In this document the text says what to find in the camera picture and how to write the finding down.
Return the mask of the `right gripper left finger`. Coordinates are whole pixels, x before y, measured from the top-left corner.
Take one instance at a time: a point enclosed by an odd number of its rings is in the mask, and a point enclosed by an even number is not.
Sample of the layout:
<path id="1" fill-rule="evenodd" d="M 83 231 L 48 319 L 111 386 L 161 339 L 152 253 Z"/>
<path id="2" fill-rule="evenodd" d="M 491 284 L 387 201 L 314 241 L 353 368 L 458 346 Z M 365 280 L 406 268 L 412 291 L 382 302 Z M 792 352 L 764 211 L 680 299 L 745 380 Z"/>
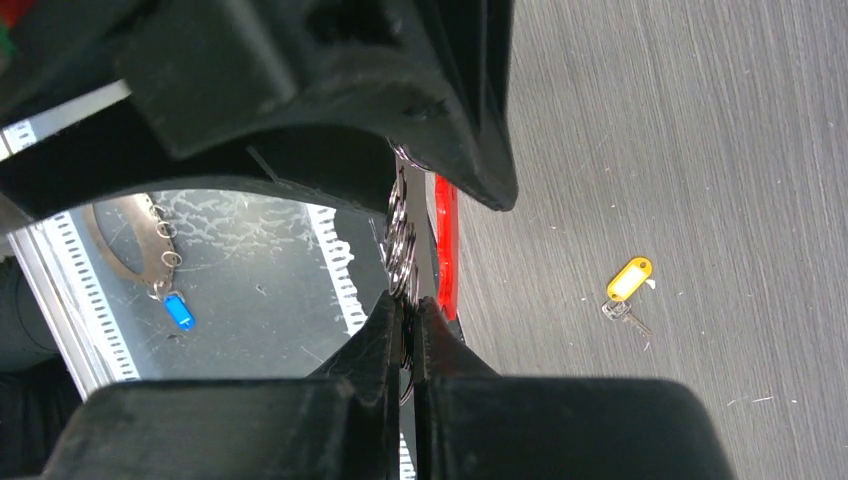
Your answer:
<path id="1" fill-rule="evenodd" d="M 396 479 L 403 310 L 300 379 L 115 383 L 74 413 L 46 479 Z"/>

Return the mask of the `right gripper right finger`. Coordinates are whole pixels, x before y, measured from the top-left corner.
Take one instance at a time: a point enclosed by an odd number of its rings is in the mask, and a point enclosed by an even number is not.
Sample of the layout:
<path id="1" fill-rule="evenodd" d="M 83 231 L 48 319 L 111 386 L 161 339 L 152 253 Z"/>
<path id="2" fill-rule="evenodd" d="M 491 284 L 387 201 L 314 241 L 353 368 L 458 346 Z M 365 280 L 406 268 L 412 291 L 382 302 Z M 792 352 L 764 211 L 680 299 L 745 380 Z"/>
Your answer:
<path id="1" fill-rule="evenodd" d="M 413 318 L 422 479 L 730 479 L 709 415 L 659 379 L 504 376 L 430 297 Z"/>

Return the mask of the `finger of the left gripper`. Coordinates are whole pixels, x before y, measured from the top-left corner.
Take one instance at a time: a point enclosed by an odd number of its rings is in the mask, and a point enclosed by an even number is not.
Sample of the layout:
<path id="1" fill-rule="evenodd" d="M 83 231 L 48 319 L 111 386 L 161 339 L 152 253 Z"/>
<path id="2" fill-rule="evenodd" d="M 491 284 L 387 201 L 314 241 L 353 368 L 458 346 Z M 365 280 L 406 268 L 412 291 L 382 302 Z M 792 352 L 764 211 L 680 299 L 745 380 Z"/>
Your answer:
<path id="1" fill-rule="evenodd" d="M 5 1 L 1 120 L 125 99 L 1 163 L 1 215 L 215 188 L 384 212 L 395 159 L 339 102 L 303 1 Z"/>
<path id="2" fill-rule="evenodd" d="M 518 197 L 506 89 L 510 1 L 298 1 L 302 117 L 405 146 L 495 211 Z"/>

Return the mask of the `metal key holder red handle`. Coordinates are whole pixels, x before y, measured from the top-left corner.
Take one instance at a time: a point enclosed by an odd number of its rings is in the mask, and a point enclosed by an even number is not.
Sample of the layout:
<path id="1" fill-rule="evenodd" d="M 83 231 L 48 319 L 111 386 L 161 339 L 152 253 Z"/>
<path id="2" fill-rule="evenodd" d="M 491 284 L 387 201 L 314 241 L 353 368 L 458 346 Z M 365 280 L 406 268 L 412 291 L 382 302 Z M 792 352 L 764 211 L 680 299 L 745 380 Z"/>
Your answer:
<path id="1" fill-rule="evenodd" d="M 427 171 L 416 165 L 406 146 L 388 142 L 395 161 L 395 181 L 388 199 L 385 224 L 384 266 L 388 293 L 395 304 L 400 326 L 399 360 L 404 379 L 399 400 L 407 407 L 418 405 L 414 376 L 413 319 L 420 300 L 436 298 L 439 258 L 434 227 L 428 211 Z"/>

